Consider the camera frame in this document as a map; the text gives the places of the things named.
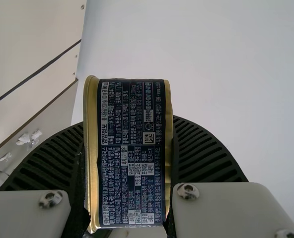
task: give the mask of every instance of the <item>qr code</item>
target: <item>qr code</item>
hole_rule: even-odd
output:
[[[155,144],[155,132],[143,132],[143,144],[154,145]]]

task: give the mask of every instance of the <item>screw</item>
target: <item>screw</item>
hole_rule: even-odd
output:
[[[199,190],[190,183],[182,183],[179,185],[177,193],[186,200],[195,200],[199,197]]]
[[[63,195],[60,191],[50,191],[43,194],[39,200],[39,207],[47,209],[58,205],[63,199]]]
[[[280,230],[275,233],[275,238],[294,238],[294,232],[289,230]]]

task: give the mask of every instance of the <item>white cabinet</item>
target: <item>white cabinet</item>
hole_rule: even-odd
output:
[[[86,0],[0,1],[0,185],[41,143],[70,126]]]
[[[78,81],[76,80],[64,89],[50,105],[39,111],[31,121],[28,121],[23,128],[18,130],[15,135],[0,148],[0,158],[7,153],[11,153],[10,158],[0,161],[0,186],[36,146],[40,145],[44,140],[55,133],[70,126],[77,83]],[[42,135],[38,137],[39,142],[35,146],[28,149],[27,144],[16,145],[16,141],[21,135],[25,133],[31,135],[36,130],[40,130]]]

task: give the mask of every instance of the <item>nutrition facts label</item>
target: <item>nutrition facts label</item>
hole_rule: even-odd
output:
[[[97,99],[100,224],[162,224],[164,81],[100,80]]]

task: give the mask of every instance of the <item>gold metal can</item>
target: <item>gold metal can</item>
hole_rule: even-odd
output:
[[[88,231],[161,225],[170,199],[169,82],[89,76],[83,113]]]

